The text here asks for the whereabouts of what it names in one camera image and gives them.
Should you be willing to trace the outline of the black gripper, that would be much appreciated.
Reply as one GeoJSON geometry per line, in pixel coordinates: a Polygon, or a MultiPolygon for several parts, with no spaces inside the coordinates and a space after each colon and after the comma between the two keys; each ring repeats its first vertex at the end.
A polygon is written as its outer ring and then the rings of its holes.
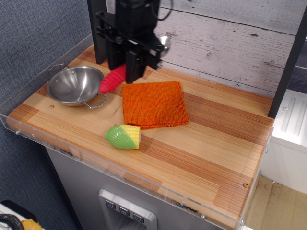
{"type": "Polygon", "coordinates": [[[154,30],[157,26],[159,0],[117,0],[115,13],[100,11],[97,34],[106,41],[110,70],[126,62],[126,83],[144,75],[146,66],[158,69],[164,48],[154,30]]]}

